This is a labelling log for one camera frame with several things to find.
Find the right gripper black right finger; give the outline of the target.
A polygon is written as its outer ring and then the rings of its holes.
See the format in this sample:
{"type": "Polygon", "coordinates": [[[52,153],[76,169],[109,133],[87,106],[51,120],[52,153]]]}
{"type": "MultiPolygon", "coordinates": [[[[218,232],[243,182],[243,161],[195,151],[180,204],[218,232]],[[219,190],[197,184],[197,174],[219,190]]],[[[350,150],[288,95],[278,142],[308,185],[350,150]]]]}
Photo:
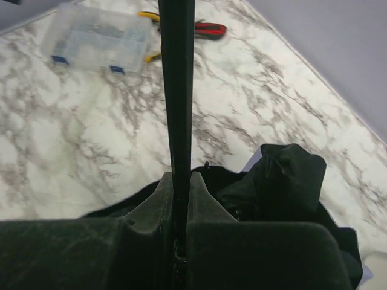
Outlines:
{"type": "Polygon", "coordinates": [[[240,222],[191,176],[188,289],[351,289],[333,236],[309,222],[240,222]]]}

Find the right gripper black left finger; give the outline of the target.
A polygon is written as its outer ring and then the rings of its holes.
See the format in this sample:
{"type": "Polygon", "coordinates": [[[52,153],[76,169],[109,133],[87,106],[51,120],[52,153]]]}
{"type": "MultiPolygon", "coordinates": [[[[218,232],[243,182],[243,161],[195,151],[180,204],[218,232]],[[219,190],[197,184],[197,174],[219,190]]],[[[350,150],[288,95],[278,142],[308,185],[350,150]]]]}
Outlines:
{"type": "Polygon", "coordinates": [[[120,217],[1,223],[2,289],[172,289],[172,175],[120,217]]]}

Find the lilac umbrella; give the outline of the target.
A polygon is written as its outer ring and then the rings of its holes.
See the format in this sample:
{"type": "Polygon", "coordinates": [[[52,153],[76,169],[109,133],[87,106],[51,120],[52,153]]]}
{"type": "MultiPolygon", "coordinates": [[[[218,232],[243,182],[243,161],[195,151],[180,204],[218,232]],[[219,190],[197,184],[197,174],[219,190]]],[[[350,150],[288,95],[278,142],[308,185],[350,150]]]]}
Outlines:
{"type": "MultiPolygon", "coordinates": [[[[322,157],[297,144],[263,144],[261,157],[246,172],[234,173],[209,165],[190,168],[194,2],[160,1],[158,6],[172,163],[172,289],[188,289],[186,230],[193,172],[201,174],[208,192],[237,221],[309,222],[326,228],[337,243],[351,289],[356,289],[363,276],[357,234],[352,228],[337,226],[320,202],[327,166],[322,157]]],[[[91,216],[124,216],[153,194],[159,182],[91,216]]]]}

